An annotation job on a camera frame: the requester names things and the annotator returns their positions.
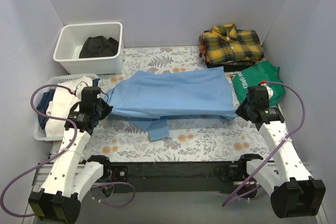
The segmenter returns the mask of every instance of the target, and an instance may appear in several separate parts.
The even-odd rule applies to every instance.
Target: shirt collar
[[[235,24],[228,24],[224,26],[214,26],[213,31],[222,36],[228,36],[231,39],[237,39],[237,27]]]

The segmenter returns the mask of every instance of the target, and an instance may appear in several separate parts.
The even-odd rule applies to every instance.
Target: stack of clothes
[[[213,26],[199,37],[199,56],[208,68],[241,71],[264,59],[264,50],[254,30],[238,30],[235,24]]]

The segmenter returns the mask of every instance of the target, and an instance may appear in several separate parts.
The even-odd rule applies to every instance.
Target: white wall
[[[336,223],[335,15],[336,0],[286,0],[264,43],[267,57],[281,66],[281,79],[306,104],[306,123],[293,140],[314,177],[325,183],[329,223]],[[288,91],[281,106],[288,126],[296,127],[301,119],[297,98]]]
[[[1,155],[0,190],[16,175],[36,165],[50,151],[50,143],[33,140],[35,114],[31,93],[52,76],[65,73],[53,62],[62,28],[50,0],[0,0]],[[9,189],[5,203],[24,214],[34,173]],[[0,223],[21,223],[0,209]]]
[[[51,0],[64,24],[120,21],[125,46],[198,45],[213,25],[236,23],[264,41],[285,0]]]

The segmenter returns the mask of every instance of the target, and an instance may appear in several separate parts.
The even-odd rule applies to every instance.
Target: green t-shirt
[[[247,95],[248,86],[256,86],[261,81],[277,81],[278,71],[280,67],[274,67],[268,60],[256,64],[239,73],[231,75],[233,86],[238,97],[238,101],[242,103]],[[283,86],[276,84],[267,84],[273,90],[273,95],[269,99],[269,105],[273,106],[280,102],[281,96],[284,94]]]

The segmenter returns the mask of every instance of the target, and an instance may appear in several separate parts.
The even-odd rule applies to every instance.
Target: table surface
[[[138,70],[172,73],[206,68],[198,47],[127,48],[123,69],[118,74],[100,75],[103,91],[114,88]],[[230,74],[226,78],[231,83]],[[234,89],[233,104],[238,107]],[[175,116],[169,119],[170,137],[150,141],[148,133],[129,123],[127,118],[109,115],[99,122],[86,145],[83,157],[105,155],[112,162],[236,161],[241,154],[269,153],[255,126],[242,118],[232,121],[221,116]],[[58,152],[55,141],[51,155]]]

